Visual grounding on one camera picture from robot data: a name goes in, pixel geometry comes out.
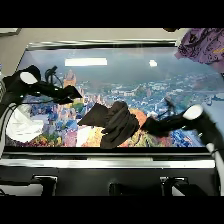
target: purple lace fabric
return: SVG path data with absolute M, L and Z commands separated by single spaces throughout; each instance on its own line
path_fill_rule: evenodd
M 189 58 L 224 71 L 224 28 L 192 28 L 183 37 L 177 59 Z

